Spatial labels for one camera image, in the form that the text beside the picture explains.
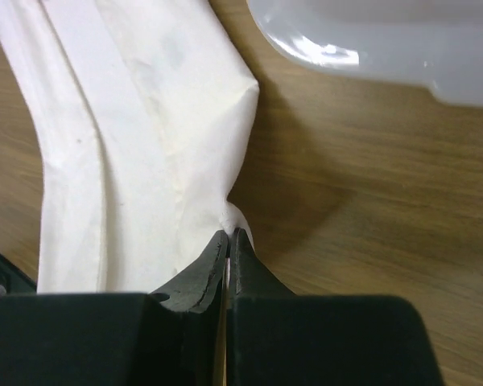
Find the white t-shirt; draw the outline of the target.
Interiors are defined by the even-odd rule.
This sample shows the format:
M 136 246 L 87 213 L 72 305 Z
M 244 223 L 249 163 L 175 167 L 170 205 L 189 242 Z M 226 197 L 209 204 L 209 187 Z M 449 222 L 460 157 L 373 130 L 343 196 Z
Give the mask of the white t-shirt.
M 0 1 L 43 164 L 35 294 L 145 293 L 216 232 L 258 82 L 206 1 Z

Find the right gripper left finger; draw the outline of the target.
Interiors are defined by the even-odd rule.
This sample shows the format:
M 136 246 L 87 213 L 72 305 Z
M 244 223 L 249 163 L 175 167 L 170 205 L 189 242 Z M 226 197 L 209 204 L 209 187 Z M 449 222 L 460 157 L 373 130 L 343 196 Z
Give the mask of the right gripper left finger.
M 0 385 L 214 385 L 229 239 L 156 291 L 0 296 Z

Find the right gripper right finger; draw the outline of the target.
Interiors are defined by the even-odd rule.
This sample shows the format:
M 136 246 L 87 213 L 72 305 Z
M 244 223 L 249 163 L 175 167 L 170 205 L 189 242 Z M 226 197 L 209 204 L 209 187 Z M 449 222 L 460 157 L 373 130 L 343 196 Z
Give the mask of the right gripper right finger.
M 423 320 L 390 295 L 298 295 L 256 256 L 248 234 L 230 241 L 230 385 L 441 385 Z

